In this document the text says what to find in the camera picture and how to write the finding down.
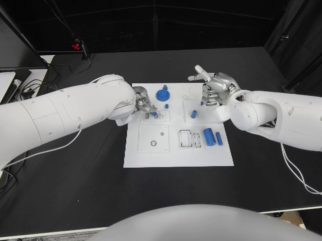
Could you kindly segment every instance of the black table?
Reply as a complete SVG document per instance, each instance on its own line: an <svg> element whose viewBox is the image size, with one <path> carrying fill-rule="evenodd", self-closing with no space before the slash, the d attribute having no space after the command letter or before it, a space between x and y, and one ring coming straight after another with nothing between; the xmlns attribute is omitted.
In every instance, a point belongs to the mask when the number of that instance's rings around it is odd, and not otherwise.
<svg viewBox="0 0 322 241"><path fill-rule="evenodd" d="M80 55L61 55L74 71L87 65ZM127 83L186 82L199 64L228 74L241 89L280 92L286 81L261 47L91 55L91 67L71 75L65 67L58 88L84 84L104 74ZM278 143L224 123L234 167L123 168L126 126L104 120L73 144L29 158L18 183L0 203L0 236L110 226L160 207L218 204L257 212L322 206L290 173ZM29 154L63 146L74 134ZM322 153L284 147L310 186L322 190Z"/></svg>

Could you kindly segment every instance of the black wall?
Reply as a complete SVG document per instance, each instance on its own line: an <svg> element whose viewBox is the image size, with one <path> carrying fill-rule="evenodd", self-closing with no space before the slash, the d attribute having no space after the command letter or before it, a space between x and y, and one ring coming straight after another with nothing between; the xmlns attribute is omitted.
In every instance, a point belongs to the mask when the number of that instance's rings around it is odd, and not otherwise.
<svg viewBox="0 0 322 241"><path fill-rule="evenodd" d="M55 1L91 53L263 46L287 2ZM44 0L0 4L37 51L73 50Z"/></svg>

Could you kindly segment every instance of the red light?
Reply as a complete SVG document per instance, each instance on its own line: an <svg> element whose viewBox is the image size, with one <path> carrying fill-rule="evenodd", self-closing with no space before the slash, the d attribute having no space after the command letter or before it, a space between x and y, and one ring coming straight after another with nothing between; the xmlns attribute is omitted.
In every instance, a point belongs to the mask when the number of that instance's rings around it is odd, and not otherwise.
<svg viewBox="0 0 322 241"><path fill-rule="evenodd" d="M71 44L71 47L73 47L75 50L80 50L78 44Z"/></svg>

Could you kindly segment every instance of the white board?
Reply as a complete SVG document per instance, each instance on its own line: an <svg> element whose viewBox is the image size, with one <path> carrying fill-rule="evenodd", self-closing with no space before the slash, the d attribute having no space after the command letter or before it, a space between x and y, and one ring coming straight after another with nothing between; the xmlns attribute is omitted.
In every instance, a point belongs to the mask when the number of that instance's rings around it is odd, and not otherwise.
<svg viewBox="0 0 322 241"><path fill-rule="evenodd" d="M156 107L158 113L163 113L162 120L153 121L145 119L145 112L139 111L132 115L132 122L127 124L126 131L126 148L124 148L124 168L137 167L202 167L202 166L232 166L231 152L228 140L225 137L224 125L214 123L214 116L211 110L217 107L207 107L201 103L201 83L168 83L168 91L171 97L166 101L158 101L155 93L162 89L163 83L132 84L132 86L142 86L149 95L150 103ZM192 108L196 110L196 117L191 119ZM139 135L140 126L149 125L147 135L145 138ZM140 153L137 151L139 143L143 144L143 150L152 148L150 139L159 138L159 128L168 127L168 150L163 153L150 152ZM202 135L202 130L211 128L212 134L219 132L222 145L217 144L207 146ZM179 131L189 130L191 133L191 147L181 147ZM199 136L201 147L195 147L194 134Z"/></svg>

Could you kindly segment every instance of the robotic hand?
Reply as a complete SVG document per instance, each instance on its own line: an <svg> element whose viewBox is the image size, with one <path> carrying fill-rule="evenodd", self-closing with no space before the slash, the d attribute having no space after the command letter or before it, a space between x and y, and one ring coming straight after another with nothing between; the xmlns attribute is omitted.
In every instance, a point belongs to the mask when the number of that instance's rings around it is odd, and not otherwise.
<svg viewBox="0 0 322 241"><path fill-rule="evenodd" d="M117 126L129 123L139 110L155 113L156 108L146 90L130 87L119 75L0 105L0 170L22 152L106 118Z"/></svg>
<svg viewBox="0 0 322 241"><path fill-rule="evenodd" d="M231 119L243 131L289 146L322 151L322 98L297 94L241 90L222 73L207 73L196 65L202 79L202 103L219 106L212 111L218 123Z"/></svg>

